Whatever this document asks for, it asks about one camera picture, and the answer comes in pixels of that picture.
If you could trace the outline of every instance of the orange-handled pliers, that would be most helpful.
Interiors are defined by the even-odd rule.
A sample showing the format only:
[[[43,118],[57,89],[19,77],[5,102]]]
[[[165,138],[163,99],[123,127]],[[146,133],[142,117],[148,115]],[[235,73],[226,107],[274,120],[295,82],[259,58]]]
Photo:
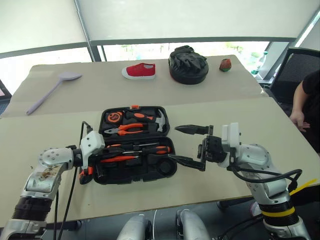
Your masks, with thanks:
[[[132,128],[143,128],[147,124],[145,123],[131,123],[127,125],[120,125],[118,128],[111,128],[108,130],[105,130],[104,133],[106,134],[118,134],[119,136],[124,136],[127,134],[142,134],[142,133],[148,133],[147,130],[139,130],[139,131],[126,131],[128,129]]]

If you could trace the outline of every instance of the water bottle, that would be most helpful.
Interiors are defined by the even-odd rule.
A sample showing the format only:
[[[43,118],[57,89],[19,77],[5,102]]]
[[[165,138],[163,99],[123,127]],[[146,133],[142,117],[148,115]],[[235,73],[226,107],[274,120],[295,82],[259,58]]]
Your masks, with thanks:
[[[266,62],[267,54],[268,54],[267,51],[263,52],[263,56],[260,57],[260,59],[256,62],[255,66],[254,66],[254,69],[251,71],[251,74],[253,74],[253,75],[257,75],[258,74],[260,68]]]

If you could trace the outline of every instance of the person's arm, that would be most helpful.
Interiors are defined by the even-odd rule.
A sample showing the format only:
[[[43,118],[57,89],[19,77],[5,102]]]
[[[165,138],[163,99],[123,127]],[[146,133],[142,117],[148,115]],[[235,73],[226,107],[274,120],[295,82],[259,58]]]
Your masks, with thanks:
[[[305,115],[302,112],[302,109],[308,97],[309,95],[306,94],[303,89],[303,81],[302,81],[294,91],[293,107],[290,115],[291,121],[297,126],[297,128],[301,132],[306,132],[305,129],[310,128],[310,124],[307,122],[304,122]]]

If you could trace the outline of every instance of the person's hand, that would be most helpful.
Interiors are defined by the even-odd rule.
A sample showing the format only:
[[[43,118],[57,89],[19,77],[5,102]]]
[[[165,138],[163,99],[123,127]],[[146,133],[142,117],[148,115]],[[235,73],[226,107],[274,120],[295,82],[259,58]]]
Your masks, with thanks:
[[[306,132],[305,129],[310,128],[310,124],[305,122],[305,115],[303,114],[302,111],[292,111],[290,115],[290,120],[296,125],[296,127],[301,131],[301,132]]]

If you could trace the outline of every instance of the tabletop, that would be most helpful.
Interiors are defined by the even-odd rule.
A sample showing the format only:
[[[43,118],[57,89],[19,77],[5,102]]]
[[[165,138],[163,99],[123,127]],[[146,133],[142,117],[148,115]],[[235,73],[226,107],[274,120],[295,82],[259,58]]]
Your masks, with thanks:
[[[230,58],[232,68],[219,70],[222,59]],[[121,75],[124,67],[142,61],[115,61],[36,65],[11,98],[2,117],[25,116],[26,111],[44,96],[65,71],[81,73],[77,80],[61,84],[34,112],[33,116],[56,113],[102,111],[131,105],[168,106],[237,100],[268,96],[235,55],[209,56],[209,72],[196,85],[172,79],[167,59],[144,60],[155,63],[153,80],[129,80]]]
[[[239,123],[243,144],[260,144],[282,172],[302,169],[299,185],[320,176],[319,156],[290,119],[269,97],[164,106],[177,155],[196,159],[203,135],[174,130],[185,124],[214,125],[220,137],[222,125]],[[81,122],[98,130],[101,111],[10,117],[0,119],[0,226],[12,216],[24,184],[46,148],[77,145]],[[61,221],[71,188],[73,170],[62,174],[58,220]],[[131,184],[100,185],[76,181],[67,220],[88,219],[135,211],[203,203],[250,195],[246,184],[232,172],[207,162],[202,172],[178,164],[169,178]],[[53,222],[54,203],[47,221]]]

